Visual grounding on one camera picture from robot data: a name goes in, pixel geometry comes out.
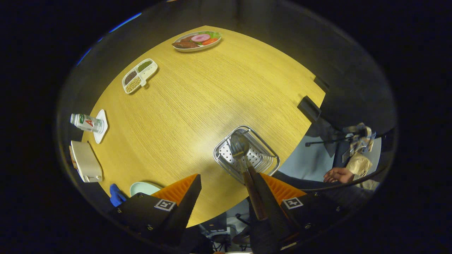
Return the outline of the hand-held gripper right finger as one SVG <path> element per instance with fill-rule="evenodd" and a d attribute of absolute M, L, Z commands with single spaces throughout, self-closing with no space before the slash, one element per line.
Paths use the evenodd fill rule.
<path fill-rule="evenodd" d="M 306 193 L 249 170 L 249 197 L 256 221 L 250 226 L 254 253 L 288 253 L 342 220 L 347 207 L 324 194 Z"/>

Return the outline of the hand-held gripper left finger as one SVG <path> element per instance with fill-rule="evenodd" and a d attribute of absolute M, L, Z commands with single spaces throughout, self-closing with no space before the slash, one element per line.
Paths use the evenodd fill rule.
<path fill-rule="evenodd" d="M 179 244 L 202 189 L 194 174 L 152 195 L 138 192 L 109 212 L 132 234 L 156 244 Z"/>

